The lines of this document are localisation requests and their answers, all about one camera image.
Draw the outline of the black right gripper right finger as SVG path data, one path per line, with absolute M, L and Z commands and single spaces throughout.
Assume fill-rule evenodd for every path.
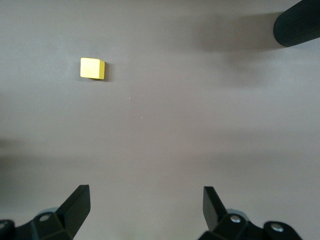
M 303 240 L 284 222 L 267 221 L 260 228 L 243 212 L 227 210 L 212 186 L 203 188 L 202 211 L 208 231 L 198 240 Z

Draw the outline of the black ribbed cylinder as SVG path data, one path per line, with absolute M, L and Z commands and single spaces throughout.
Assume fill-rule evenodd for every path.
M 301 0 L 274 22 L 273 36 L 284 47 L 320 38 L 320 0 Z

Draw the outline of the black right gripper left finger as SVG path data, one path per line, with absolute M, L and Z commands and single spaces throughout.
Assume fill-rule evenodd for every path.
M 60 207 L 43 210 L 23 225 L 0 219 L 0 240 L 74 240 L 89 213 L 90 187 L 79 185 Z

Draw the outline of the yellow wooden block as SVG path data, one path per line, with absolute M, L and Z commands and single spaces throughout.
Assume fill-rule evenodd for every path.
M 103 80 L 105 78 L 105 62 L 97 58 L 80 58 L 80 77 Z

